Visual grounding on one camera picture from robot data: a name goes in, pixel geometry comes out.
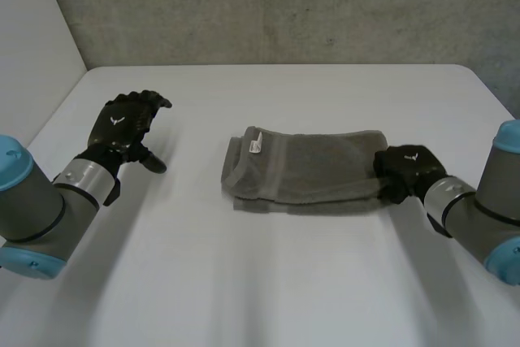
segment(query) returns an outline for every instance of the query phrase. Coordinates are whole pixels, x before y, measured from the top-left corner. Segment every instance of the white wall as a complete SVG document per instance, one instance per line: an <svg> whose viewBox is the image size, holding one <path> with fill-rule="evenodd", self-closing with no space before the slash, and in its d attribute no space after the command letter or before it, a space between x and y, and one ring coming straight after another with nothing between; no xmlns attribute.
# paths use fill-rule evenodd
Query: white wall
<svg viewBox="0 0 520 347"><path fill-rule="evenodd" d="M0 0L0 133L28 145L84 74L56 0Z"/></svg>

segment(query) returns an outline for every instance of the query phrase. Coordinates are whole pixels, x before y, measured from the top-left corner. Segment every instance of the white tag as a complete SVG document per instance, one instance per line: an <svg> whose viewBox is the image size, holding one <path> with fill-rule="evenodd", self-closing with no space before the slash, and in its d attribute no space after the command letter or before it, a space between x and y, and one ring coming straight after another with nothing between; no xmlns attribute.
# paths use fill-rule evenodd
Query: white tag
<svg viewBox="0 0 520 347"><path fill-rule="evenodd" d="M252 154L259 154L262 150L262 132L258 134L258 139L252 140L251 145L249 146L249 152Z"/></svg>

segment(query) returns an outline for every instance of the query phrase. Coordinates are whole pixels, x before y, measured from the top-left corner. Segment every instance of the gray towel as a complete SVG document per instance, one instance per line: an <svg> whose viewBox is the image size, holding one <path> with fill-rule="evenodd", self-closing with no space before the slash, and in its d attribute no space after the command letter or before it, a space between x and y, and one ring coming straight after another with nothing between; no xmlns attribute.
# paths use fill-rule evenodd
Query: gray towel
<svg viewBox="0 0 520 347"><path fill-rule="evenodd" d="M249 152L262 133L262 147ZM381 132L285 135L248 128L233 137L222 172L223 190L236 210L297 215L345 215L380 208L384 182L375 177L374 153L387 148Z"/></svg>

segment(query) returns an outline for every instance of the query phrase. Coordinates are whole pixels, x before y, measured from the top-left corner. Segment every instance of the gray wall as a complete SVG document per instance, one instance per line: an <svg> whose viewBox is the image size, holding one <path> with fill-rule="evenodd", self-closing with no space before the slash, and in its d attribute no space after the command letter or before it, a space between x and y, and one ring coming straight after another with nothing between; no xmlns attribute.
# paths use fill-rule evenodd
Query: gray wall
<svg viewBox="0 0 520 347"><path fill-rule="evenodd" d="M458 63L520 115L520 0L58 0L87 67Z"/></svg>

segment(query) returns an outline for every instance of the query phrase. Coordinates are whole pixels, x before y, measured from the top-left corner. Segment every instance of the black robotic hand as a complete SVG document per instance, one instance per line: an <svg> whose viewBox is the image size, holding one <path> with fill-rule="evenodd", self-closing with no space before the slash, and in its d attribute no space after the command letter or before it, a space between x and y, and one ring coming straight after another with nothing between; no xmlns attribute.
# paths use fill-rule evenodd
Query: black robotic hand
<svg viewBox="0 0 520 347"><path fill-rule="evenodd" d="M422 145L390 146L376 152L374 171L389 179L381 197L397 204L411 196L423 201L430 185L447 176L440 161Z"/></svg>
<svg viewBox="0 0 520 347"><path fill-rule="evenodd" d="M171 103L154 91L120 94L101 110L85 152L103 160L113 174L113 166L119 169L128 162L140 162L152 172L164 173L166 164L141 143L161 107L170 108Z"/></svg>

